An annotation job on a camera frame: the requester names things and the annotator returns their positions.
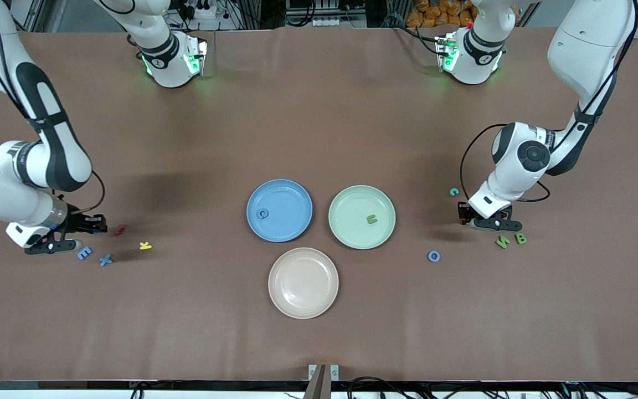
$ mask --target plate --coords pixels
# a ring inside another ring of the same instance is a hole
[[[387,240],[395,229],[395,208],[375,187],[354,185],[340,192],[329,207],[332,233],[348,247],[371,249]]]
[[[279,311],[291,318],[311,319],[334,303],[339,292],[339,273],[324,252],[294,248],[275,261],[267,287]]]
[[[250,229],[269,242],[299,237],[312,220],[312,199],[299,183],[270,180],[255,189],[246,208]]]

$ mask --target brown table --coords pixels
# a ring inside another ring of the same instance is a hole
[[[575,170],[516,206],[527,244],[501,250],[497,233],[459,225],[448,194],[484,127],[567,122],[577,99],[549,70],[553,33],[516,29],[501,70],[465,86],[399,31],[224,32],[208,76],[179,89],[153,83],[124,35],[25,35],[107,184],[100,210],[129,228],[79,235],[94,250],[81,262],[26,256],[0,222],[0,379],[286,380],[326,362],[343,378],[638,380],[638,40]],[[495,133],[468,158],[471,191]],[[0,93],[0,143],[33,138]],[[294,242],[263,242],[245,205],[279,177],[308,189],[315,217]],[[356,184],[397,208],[375,250],[329,229],[332,197]],[[98,195],[91,181],[66,199]],[[339,270],[314,320],[267,292],[296,247]]]

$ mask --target green led light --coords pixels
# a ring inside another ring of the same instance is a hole
[[[184,61],[187,62],[188,71],[190,71],[193,74],[198,73],[198,60],[196,58],[188,55],[184,58]]]
[[[149,64],[147,64],[147,60],[145,60],[144,55],[142,56],[142,61],[144,62],[144,66],[147,67],[147,73],[149,73],[149,76],[151,76],[152,70],[149,68]]]
[[[496,56],[496,61],[494,61],[494,67],[493,67],[493,68],[491,68],[491,71],[495,71],[495,70],[496,70],[496,68],[498,68],[498,61],[499,61],[499,60],[501,60],[501,55],[502,55],[502,54],[503,54],[503,53],[499,53],[499,54]]]
[[[454,49],[454,53],[451,53],[450,56],[445,60],[445,70],[452,71],[454,69],[454,63],[456,59],[459,57],[459,48]]]

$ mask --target metal bracket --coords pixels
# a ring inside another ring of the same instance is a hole
[[[484,219],[466,202],[457,204],[457,211],[461,224],[468,224],[472,229],[486,230],[488,232],[520,232],[523,228],[521,222],[511,220],[513,209],[511,206],[496,212],[492,217]]]
[[[334,367],[336,367],[336,376],[339,376],[339,366],[327,364],[311,364],[309,366],[309,386],[304,391],[303,399],[331,399],[331,381],[334,377]]]
[[[309,365],[309,377],[307,377],[308,380],[312,379],[312,376],[314,375],[314,370],[316,369],[317,369],[316,364]],[[332,364],[330,371],[331,371],[331,381],[339,381],[339,365]]]

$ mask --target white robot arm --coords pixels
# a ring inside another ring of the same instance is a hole
[[[466,84],[486,81],[498,68],[503,46],[516,26],[512,5],[532,0],[473,0],[479,9],[471,28],[459,28],[438,43],[440,68]]]
[[[104,217],[89,218],[47,189],[71,192],[86,184],[92,166],[55,89],[21,45],[7,6],[0,0],[0,91],[38,132],[39,141],[0,145],[0,220],[29,253],[73,250],[66,232],[105,231]],[[46,241],[60,232],[60,241]]]
[[[165,88],[177,88],[203,73],[205,41],[170,31],[164,15],[169,0],[93,0],[134,39],[147,73]]]
[[[492,146],[496,169],[469,198],[481,217],[511,205],[544,173],[560,175],[574,167],[615,86],[615,58],[633,38],[637,18],[638,0],[575,1],[548,50],[552,70],[580,97],[575,111],[563,131],[521,122],[501,129]]]

